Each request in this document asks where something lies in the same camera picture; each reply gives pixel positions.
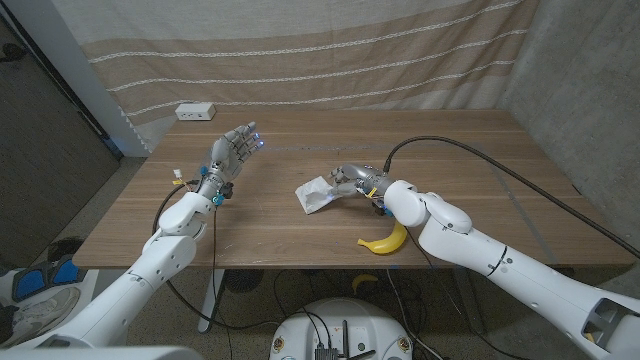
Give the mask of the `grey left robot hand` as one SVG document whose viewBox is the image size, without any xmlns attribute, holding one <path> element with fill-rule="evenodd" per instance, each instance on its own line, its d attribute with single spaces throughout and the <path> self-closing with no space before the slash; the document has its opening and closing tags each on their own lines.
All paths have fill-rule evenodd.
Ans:
<svg viewBox="0 0 640 360">
<path fill-rule="evenodd" d="M 256 123 L 250 122 L 228 131 L 214 142 L 202 163 L 205 170 L 198 194 L 211 199 L 240 174 L 248 158 L 264 145 L 255 130 Z"/>
</svg>

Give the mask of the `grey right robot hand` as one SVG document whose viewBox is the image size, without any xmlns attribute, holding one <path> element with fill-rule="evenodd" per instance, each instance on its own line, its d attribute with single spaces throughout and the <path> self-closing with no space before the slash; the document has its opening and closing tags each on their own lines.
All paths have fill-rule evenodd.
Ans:
<svg viewBox="0 0 640 360">
<path fill-rule="evenodd" d="M 373 201 L 381 200 L 394 183 L 392 178 L 375 167 L 351 163 L 332 170 L 330 178 L 333 180 L 331 195 L 351 196 L 359 193 Z"/>
</svg>

